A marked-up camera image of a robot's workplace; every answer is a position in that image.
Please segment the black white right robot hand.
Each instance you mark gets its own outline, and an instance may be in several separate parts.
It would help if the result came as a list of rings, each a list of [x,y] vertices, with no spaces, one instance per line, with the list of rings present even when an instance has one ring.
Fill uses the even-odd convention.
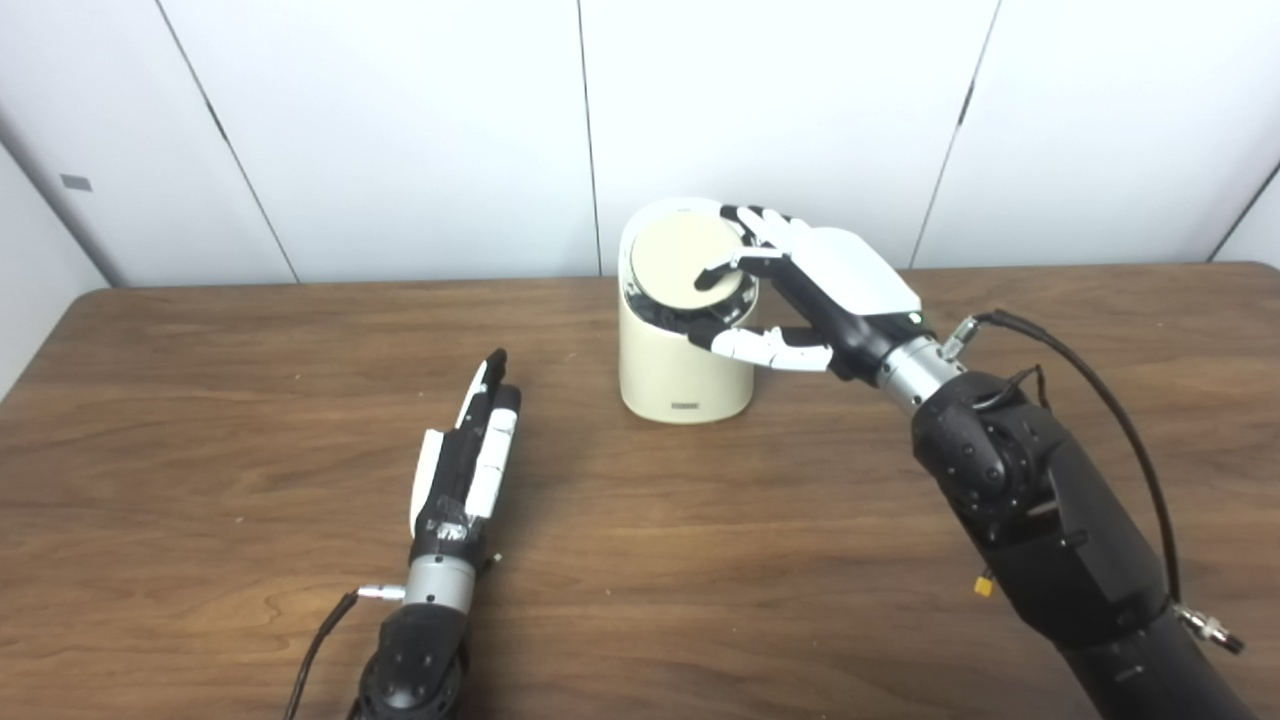
[[[709,290],[732,272],[765,279],[806,325],[699,320],[687,331],[691,345],[758,366],[874,384],[892,351],[934,336],[916,292],[860,236],[760,206],[724,205],[719,214],[744,231],[748,246],[709,263],[695,288]]]

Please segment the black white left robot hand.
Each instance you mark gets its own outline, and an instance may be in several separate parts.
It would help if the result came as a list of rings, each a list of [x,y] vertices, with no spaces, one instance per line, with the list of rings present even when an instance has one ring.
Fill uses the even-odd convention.
[[[520,388],[504,382],[507,361],[504,348],[485,357],[454,425],[424,436],[410,501],[411,562],[447,556],[476,565],[486,548],[522,404]]]

